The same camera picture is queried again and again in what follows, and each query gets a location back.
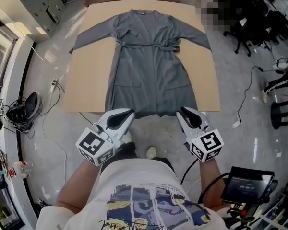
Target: robe pocket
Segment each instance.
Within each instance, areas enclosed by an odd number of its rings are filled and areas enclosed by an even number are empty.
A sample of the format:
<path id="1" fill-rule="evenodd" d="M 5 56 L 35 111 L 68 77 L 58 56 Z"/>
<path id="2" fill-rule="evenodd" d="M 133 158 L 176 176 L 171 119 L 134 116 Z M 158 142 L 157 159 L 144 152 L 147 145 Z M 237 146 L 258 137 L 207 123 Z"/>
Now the robe pocket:
<path id="1" fill-rule="evenodd" d="M 188 74 L 179 60 L 163 60 L 162 69 L 167 90 L 190 85 Z"/>
<path id="2" fill-rule="evenodd" d="M 115 85 L 124 87 L 140 87 L 140 69 L 132 59 L 120 59 L 115 76 Z"/>

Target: cardboard sheet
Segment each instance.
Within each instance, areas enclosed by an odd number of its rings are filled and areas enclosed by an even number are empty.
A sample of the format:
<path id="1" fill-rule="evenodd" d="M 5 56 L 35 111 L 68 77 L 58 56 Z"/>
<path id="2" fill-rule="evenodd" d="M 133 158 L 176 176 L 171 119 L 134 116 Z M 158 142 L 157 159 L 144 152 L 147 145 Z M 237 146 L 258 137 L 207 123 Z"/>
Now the cardboard sheet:
<path id="1" fill-rule="evenodd" d="M 130 9 L 157 10 L 204 32 L 193 6 L 164 1 L 127 0 L 90 5 L 79 33 Z M 72 53 L 63 104 L 65 112 L 104 112 L 114 49 L 115 40 L 110 37 Z M 177 56 L 188 72 L 198 110 L 219 111 L 218 84 L 211 51 L 182 39 Z"/>

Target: concrete floor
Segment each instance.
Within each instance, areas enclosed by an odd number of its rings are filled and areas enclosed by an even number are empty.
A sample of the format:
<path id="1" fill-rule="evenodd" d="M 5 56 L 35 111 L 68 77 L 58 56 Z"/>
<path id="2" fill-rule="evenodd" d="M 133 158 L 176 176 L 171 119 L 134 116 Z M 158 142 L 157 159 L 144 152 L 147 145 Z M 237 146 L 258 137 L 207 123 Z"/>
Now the concrete floor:
<path id="1" fill-rule="evenodd" d="M 35 54 L 32 57 L 24 97 L 32 91 L 39 92 L 44 105 L 42 113 L 48 109 L 52 80 L 58 78 L 63 88 L 65 87 L 65 76 L 71 60 L 68 51 L 74 45 L 77 30 L 84 17 L 83 3 L 84 0 L 77 0 L 68 4 L 53 38 L 37 45 L 36 51 L 43 61 Z M 224 37 L 222 33 L 207 28 L 221 100 L 221 111 L 207 113 L 207 116 L 213 127 L 219 129 L 225 142 L 216 160 L 222 173 L 230 171 L 232 166 L 274 171 L 281 188 L 288 180 L 288 126 L 274 130 L 269 114 L 275 96 L 279 102 L 288 100 L 288 97 L 282 95 L 288 94 L 288 88 L 272 92 L 269 102 L 264 104 L 261 101 L 262 87 L 266 81 L 279 78 L 280 75 L 274 72 L 260 73 L 254 69 L 252 86 L 240 111 L 242 124 L 231 128 L 237 121 L 236 112 L 243 100 L 244 90 L 250 84 L 251 68 L 257 65 L 269 70 L 274 60 L 270 52 L 261 47 L 256 47 L 257 53 L 253 47 L 251 57 L 247 57 L 243 48 L 235 54 L 237 41 L 229 36 Z M 286 44 L 288 42 L 273 45 L 275 58 L 288 57 Z M 57 98 L 58 90 L 53 94 L 52 103 Z M 83 160 L 75 143 L 82 131 L 90 127 L 80 114 L 63 112 L 63 98 L 64 93 L 61 92 L 60 101 L 46 119 L 45 116 L 36 119 L 35 135 L 32 139 L 27 135 L 21 137 L 24 159 L 34 164 L 34 171 L 28 178 L 33 199 L 37 201 L 38 198 L 42 198 L 49 204 L 54 203 L 58 192 L 64 186 L 64 172 L 68 179 Z M 92 122 L 99 119 L 99 116 L 90 113 L 84 115 Z M 138 156 L 144 157 L 146 148 L 150 145 L 156 146 L 158 156 L 167 157 L 171 161 L 179 180 L 195 160 L 183 145 L 185 136 L 175 117 L 160 118 L 155 115 L 135 120 L 131 133 L 137 145 Z M 258 142 L 257 151 L 254 151 L 255 140 Z M 183 184 L 193 201 L 197 201 L 200 194 L 199 178 L 199 164 L 196 164 L 189 171 Z"/>

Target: plastic bottle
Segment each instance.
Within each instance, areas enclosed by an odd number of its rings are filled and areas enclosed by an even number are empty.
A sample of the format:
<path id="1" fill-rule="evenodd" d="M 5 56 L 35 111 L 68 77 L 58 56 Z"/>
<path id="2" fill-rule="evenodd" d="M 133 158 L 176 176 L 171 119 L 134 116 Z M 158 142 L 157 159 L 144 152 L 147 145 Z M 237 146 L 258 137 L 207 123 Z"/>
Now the plastic bottle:
<path id="1" fill-rule="evenodd" d="M 13 164 L 13 167 L 8 171 L 8 173 L 11 178 L 19 177 L 24 179 L 31 175 L 32 167 L 32 164 L 27 161 L 19 161 Z"/>

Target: stool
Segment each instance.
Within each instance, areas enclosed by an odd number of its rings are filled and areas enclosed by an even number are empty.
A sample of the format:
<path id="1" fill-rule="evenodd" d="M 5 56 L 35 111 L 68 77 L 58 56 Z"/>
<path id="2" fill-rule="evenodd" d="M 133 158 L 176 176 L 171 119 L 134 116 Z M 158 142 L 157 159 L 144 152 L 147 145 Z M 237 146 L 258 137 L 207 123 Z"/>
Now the stool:
<path id="1" fill-rule="evenodd" d="M 282 122 L 283 117 L 288 117 L 288 112 L 282 113 L 280 110 L 280 107 L 284 105 L 288 105 L 288 101 L 281 102 L 281 103 L 273 102 L 271 105 L 270 117 L 271 117 L 271 122 L 272 122 L 272 126 L 274 129 L 278 129 L 280 126 L 288 125 L 288 121 Z"/>

